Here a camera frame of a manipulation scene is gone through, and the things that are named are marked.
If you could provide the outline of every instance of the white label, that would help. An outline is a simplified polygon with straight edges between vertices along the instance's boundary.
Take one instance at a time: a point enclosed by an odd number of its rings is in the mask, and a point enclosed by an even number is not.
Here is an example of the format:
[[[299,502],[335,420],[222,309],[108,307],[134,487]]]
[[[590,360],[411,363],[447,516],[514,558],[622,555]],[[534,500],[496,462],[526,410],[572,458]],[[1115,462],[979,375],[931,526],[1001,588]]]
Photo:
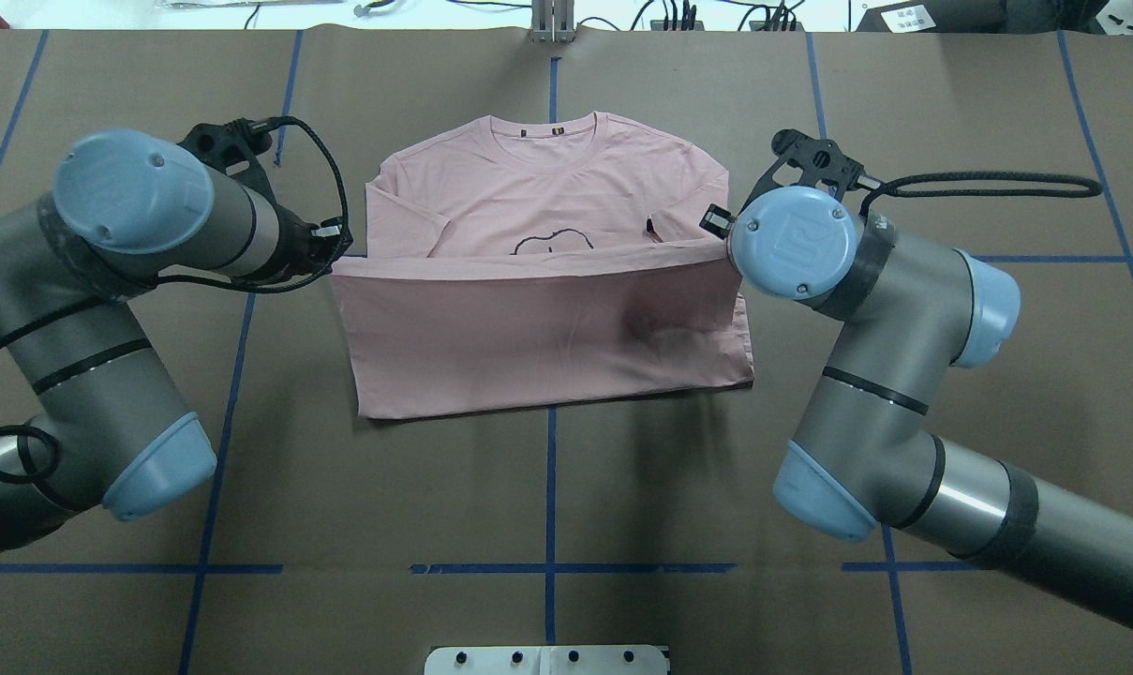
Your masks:
[[[929,10],[923,5],[914,5],[911,8],[892,9],[891,12],[883,12],[883,20],[892,33],[914,33],[918,29],[937,27],[937,22],[931,18]]]

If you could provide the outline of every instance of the gray robotic arm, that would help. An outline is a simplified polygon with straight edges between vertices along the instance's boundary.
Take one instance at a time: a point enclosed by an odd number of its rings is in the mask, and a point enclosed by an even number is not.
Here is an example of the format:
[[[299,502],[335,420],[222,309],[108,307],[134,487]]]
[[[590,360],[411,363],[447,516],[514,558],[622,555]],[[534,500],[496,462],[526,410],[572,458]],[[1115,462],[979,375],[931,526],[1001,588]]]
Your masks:
[[[309,225],[274,200],[255,160],[272,129],[296,121],[201,125],[180,145],[92,134],[51,193],[0,219],[0,349],[44,407],[0,427],[0,552],[96,504],[140,518],[210,478],[197,416],[123,300],[165,281],[284,291],[327,273],[351,242],[344,193],[342,219]],[[160,276],[172,265],[229,281]]]
[[[832,169],[838,195],[861,172]],[[986,364],[1011,334],[1016,282],[874,211],[860,219],[819,189],[767,177],[734,222],[710,213],[705,225],[729,239],[750,285],[844,323],[776,499],[845,541],[883,522],[1133,629],[1131,518],[923,430],[947,368]]]

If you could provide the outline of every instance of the metal bracket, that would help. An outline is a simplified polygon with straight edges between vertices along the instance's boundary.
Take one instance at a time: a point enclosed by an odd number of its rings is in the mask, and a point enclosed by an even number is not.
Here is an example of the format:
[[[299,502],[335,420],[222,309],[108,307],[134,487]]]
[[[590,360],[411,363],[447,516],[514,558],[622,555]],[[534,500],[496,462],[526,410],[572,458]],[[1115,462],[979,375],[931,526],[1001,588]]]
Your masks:
[[[670,675],[670,651],[655,646],[438,648],[425,675]]]
[[[574,42],[574,0],[533,0],[533,42]]]

